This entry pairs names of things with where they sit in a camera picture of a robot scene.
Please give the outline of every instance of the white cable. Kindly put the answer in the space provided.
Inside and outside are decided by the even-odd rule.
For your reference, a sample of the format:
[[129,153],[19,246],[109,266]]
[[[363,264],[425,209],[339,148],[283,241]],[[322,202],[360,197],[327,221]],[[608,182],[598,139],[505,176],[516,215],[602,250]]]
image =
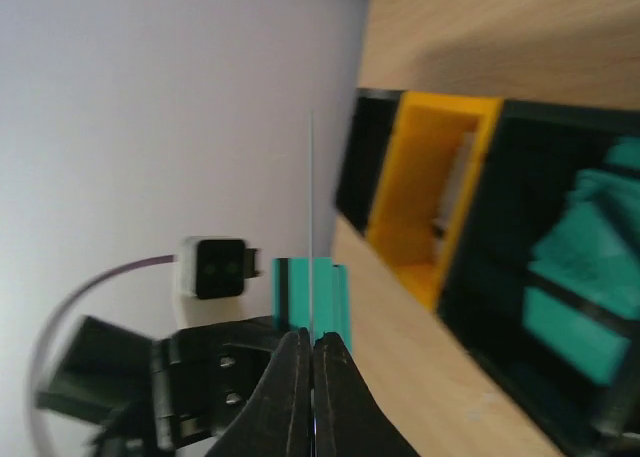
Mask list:
[[162,255],[159,257],[151,257],[149,259],[130,262],[111,270],[107,270],[78,287],[78,289],[66,297],[64,301],[62,301],[62,303],[53,310],[47,319],[44,329],[42,329],[42,332],[38,336],[38,340],[36,341],[33,355],[29,363],[27,380],[27,416],[31,430],[31,438],[39,457],[56,456],[47,426],[42,418],[42,412],[36,408],[36,399],[40,382],[44,376],[44,366],[49,353],[49,348],[55,339],[58,328],[64,320],[64,317],[87,292],[103,282],[132,270],[142,269],[152,265],[169,264],[174,260],[175,258],[173,255]]
[[309,335],[311,346],[315,344],[315,324],[313,322],[313,109],[309,110]]

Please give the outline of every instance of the white backdrop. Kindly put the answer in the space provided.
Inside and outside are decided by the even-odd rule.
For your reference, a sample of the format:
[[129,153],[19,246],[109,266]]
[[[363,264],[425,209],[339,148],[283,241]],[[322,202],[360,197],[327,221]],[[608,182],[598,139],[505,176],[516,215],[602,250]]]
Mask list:
[[[34,454],[27,357],[80,281],[187,235],[244,237],[265,264],[306,251],[310,107],[328,252],[365,13],[366,0],[0,0],[4,455]],[[170,280],[167,266],[123,277],[75,316],[165,336]],[[269,299],[266,276],[251,313]],[[89,429],[48,420],[58,454],[83,455]]]

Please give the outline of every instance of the teal object in tray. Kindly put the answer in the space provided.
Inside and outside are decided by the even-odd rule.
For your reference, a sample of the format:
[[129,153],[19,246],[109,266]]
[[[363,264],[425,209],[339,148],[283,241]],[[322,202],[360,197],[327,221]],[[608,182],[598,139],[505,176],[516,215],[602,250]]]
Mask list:
[[605,162],[640,170],[640,138],[631,135],[619,137],[618,142],[607,153]]
[[575,204],[533,249],[529,270],[627,319],[640,314],[640,260],[597,202]]
[[[606,160],[629,167],[640,162],[636,152],[637,138],[621,138]],[[560,295],[528,287],[524,326],[599,385],[612,383],[630,342],[586,309],[595,304],[627,321],[640,318],[638,249],[640,182],[592,169],[578,172],[567,211],[532,248],[529,271],[585,305],[583,312]]]
[[[351,352],[347,268],[335,265],[329,257],[315,258],[313,265],[314,338],[337,332]],[[310,329],[309,259],[274,259],[272,271],[274,318],[283,327]]]
[[524,325],[599,385],[611,384],[629,339],[600,325],[544,291],[525,290]]

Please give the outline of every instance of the wooden table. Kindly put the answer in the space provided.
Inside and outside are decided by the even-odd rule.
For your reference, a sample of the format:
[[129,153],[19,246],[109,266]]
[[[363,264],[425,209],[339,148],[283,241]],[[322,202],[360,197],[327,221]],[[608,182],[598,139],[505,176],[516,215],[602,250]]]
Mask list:
[[[640,108],[640,0],[371,0],[360,86]],[[425,456],[559,451],[342,217],[356,362]]]

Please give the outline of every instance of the yellow plastic container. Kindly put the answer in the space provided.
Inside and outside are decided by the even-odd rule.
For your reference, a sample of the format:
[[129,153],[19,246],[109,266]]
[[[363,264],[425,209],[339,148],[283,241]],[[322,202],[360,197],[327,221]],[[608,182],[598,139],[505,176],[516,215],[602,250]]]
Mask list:
[[[365,238],[430,310],[437,306],[502,103],[500,98],[402,95]],[[471,157],[436,257],[432,222],[467,132],[474,133]]]

